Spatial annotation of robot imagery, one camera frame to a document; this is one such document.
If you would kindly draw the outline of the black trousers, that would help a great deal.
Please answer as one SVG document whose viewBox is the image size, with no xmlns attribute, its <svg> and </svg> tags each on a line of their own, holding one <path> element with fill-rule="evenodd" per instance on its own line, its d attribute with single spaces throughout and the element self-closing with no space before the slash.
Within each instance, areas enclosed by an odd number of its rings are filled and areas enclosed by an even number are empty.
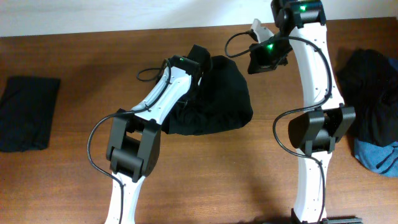
<svg viewBox="0 0 398 224">
<path fill-rule="evenodd" d="M 236 63 L 222 55 L 211 58 L 197 96 L 176 103 L 162 124 L 166 134 L 200 136 L 247 125 L 253 116 L 248 84 Z"/>
</svg>

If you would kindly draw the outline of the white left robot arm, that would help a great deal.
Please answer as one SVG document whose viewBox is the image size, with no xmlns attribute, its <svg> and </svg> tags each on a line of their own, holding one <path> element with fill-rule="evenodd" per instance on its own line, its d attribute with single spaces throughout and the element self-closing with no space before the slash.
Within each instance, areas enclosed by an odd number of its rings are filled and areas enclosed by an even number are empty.
<svg viewBox="0 0 398 224">
<path fill-rule="evenodd" d="M 164 62 L 156 86 L 138 105 L 118 110 L 106 150 L 113 178 L 107 223 L 135 222 L 142 184 L 159 158 L 162 123 L 178 100 L 197 93 L 210 68 L 209 51 L 194 45 L 186 57 L 174 55 Z"/>
</svg>

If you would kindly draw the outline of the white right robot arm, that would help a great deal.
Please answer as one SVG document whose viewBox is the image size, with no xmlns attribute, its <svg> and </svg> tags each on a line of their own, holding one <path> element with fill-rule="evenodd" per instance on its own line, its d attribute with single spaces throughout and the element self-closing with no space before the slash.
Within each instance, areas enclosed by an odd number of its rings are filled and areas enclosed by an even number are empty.
<svg viewBox="0 0 398 224">
<path fill-rule="evenodd" d="M 303 108 L 288 125 L 289 154 L 298 158 L 298 191 L 291 212 L 292 223 L 361 223 L 360 218 L 328 218 L 325 209 L 326 174 L 335 145 L 355 119 L 335 82 L 326 43 L 326 16 L 321 1 L 273 0 L 271 9 L 279 32 L 273 34 L 252 23 L 248 73 L 270 72 L 287 64 L 294 52 L 303 89 Z"/>
</svg>

